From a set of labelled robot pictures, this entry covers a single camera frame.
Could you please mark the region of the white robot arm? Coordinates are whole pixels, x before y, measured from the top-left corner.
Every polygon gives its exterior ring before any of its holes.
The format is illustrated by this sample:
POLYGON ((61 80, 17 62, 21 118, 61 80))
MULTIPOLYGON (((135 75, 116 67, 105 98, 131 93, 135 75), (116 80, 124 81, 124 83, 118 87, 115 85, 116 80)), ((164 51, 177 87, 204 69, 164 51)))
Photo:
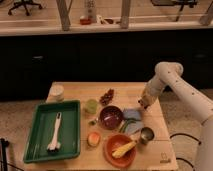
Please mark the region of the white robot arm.
POLYGON ((166 86, 193 111, 202 125, 201 144, 197 148, 194 171, 213 171, 213 100, 181 78, 183 66, 177 62, 159 62, 155 75, 146 83, 139 104, 151 106, 166 86))

